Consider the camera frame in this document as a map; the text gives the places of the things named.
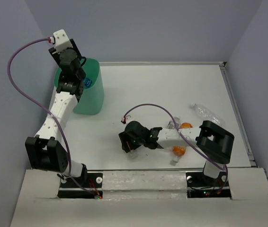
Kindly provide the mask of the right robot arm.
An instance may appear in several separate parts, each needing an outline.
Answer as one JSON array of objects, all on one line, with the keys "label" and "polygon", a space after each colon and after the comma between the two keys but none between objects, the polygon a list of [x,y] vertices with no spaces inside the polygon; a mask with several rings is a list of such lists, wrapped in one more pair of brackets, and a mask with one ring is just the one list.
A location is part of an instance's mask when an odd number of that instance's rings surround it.
[{"label": "right robot arm", "polygon": [[191,147],[206,159],[201,182],[212,185],[219,174],[226,172],[225,166],[230,163],[234,135],[211,121],[187,129],[167,129],[156,127],[147,129],[137,121],[126,124],[125,130],[119,133],[122,150],[126,153],[141,146],[148,149],[166,149],[171,147]]}]

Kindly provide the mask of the grey label plastic bottle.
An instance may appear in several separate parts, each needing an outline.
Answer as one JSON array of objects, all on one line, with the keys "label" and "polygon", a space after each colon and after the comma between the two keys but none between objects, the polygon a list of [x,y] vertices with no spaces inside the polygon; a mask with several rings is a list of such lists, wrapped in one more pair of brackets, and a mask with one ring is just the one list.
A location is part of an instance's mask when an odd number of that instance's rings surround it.
[{"label": "grey label plastic bottle", "polygon": [[179,128],[179,125],[180,125],[180,118],[174,116],[174,120],[169,121],[167,129],[176,129]]}]

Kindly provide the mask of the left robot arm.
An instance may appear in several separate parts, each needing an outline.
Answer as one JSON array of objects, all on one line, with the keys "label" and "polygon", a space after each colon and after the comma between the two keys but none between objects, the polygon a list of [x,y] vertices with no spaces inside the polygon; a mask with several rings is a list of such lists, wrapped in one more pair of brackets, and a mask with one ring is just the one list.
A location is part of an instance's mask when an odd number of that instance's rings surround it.
[{"label": "left robot arm", "polygon": [[61,69],[54,102],[36,135],[27,137],[25,147],[33,169],[60,173],[82,187],[87,182],[87,168],[71,159],[63,131],[84,90],[86,73],[82,66],[86,59],[72,39],[62,37],[55,39],[49,53]]}]

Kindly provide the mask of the large orange label bottle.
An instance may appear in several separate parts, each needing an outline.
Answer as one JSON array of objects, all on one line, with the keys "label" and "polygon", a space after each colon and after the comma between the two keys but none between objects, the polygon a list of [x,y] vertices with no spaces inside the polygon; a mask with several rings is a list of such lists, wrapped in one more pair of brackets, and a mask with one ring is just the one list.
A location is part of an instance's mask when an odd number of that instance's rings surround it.
[{"label": "large orange label bottle", "polygon": [[[188,123],[188,122],[184,122],[182,123],[179,128],[180,129],[188,129],[188,128],[192,128],[193,126]],[[179,160],[184,156],[185,152],[186,152],[186,147],[172,147],[171,149],[171,161],[170,161],[170,164],[172,166],[175,166]]]}]

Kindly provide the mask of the blue label plastic bottle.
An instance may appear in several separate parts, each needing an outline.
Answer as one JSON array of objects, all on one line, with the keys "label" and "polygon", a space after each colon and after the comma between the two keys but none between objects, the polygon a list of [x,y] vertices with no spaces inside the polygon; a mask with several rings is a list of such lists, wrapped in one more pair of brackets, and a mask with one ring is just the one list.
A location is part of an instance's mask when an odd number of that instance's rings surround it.
[{"label": "blue label plastic bottle", "polygon": [[85,88],[90,88],[92,86],[92,84],[93,84],[92,80],[89,79],[88,77],[86,77],[84,79],[84,86],[85,86]]}]

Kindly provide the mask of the yellow cap orange bottle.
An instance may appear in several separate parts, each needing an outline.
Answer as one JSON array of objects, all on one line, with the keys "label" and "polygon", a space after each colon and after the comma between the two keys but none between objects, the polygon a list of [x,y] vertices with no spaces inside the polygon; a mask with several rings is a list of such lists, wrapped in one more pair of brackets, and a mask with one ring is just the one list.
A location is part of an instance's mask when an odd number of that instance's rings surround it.
[{"label": "yellow cap orange bottle", "polygon": [[136,151],[131,151],[131,152],[127,153],[127,156],[129,159],[135,159],[138,157],[138,153]]}]

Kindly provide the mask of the small clear crushed bottle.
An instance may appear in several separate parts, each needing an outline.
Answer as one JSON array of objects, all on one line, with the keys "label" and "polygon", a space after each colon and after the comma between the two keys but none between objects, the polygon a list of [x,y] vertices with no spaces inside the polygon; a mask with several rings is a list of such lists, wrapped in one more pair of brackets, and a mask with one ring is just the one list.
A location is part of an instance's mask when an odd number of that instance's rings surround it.
[{"label": "small clear crushed bottle", "polygon": [[225,121],[220,116],[201,104],[193,103],[190,105],[190,109],[202,121],[211,121],[219,126],[225,125]]}]

